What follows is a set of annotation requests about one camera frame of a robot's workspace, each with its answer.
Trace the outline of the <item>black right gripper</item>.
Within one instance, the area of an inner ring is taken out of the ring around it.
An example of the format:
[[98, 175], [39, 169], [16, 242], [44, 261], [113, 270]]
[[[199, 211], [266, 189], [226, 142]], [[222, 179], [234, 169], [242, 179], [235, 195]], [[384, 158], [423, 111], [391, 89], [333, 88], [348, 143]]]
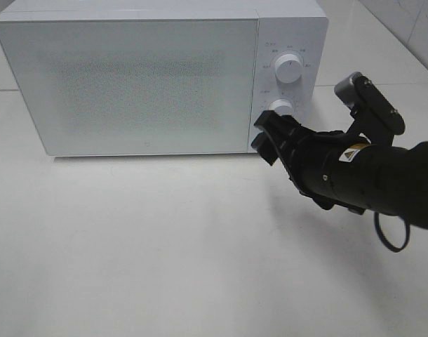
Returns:
[[272, 166], [277, 159], [301, 195], [325, 210], [402, 211], [407, 202], [407, 151], [392, 145], [405, 130], [401, 116], [358, 114], [348, 131], [313, 131], [292, 115], [265, 110], [251, 147]]

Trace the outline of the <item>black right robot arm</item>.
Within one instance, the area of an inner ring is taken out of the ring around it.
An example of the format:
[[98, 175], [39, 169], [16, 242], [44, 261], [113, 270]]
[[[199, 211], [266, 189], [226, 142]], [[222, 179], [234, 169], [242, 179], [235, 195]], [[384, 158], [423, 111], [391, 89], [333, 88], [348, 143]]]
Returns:
[[264, 111], [252, 146], [269, 164], [280, 160], [301, 195], [335, 205], [398, 216], [428, 230], [428, 141], [408, 150], [368, 143], [361, 134], [316, 132], [291, 116]]

